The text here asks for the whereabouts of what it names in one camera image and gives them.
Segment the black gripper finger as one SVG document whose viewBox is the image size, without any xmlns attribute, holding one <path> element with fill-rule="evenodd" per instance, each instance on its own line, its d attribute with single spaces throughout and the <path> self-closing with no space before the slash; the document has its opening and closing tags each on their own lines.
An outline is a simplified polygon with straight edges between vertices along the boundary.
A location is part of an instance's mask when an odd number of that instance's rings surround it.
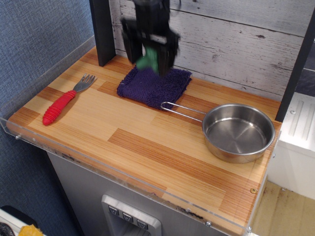
<svg viewBox="0 0 315 236">
<path fill-rule="evenodd" d="M 170 68 L 174 65 L 177 52 L 177 48 L 174 49 L 160 46 L 158 49 L 158 72 L 161 77 L 165 76 Z"/>
<path fill-rule="evenodd" d="M 124 30 L 122 35 L 128 60 L 132 64 L 135 64 L 141 57 L 143 57 L 142 36 L 138 31 L 127 30 Z"/>
</svg>

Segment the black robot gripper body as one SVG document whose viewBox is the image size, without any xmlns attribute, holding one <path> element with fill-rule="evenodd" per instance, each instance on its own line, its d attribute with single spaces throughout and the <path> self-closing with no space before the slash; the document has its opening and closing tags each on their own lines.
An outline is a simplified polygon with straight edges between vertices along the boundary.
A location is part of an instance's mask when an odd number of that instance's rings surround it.
<svg viewBox="0 0 315 236">
<path fill-rule="evenodd" d="M 142 39 L 151 35 L 166 37 L 166 44 L 178 49 L 179 35 L 169 27 L 170 1 L 135 0 L 135 19 L 121 18 L 123 31 L 138 31 Z"/>
</svg>

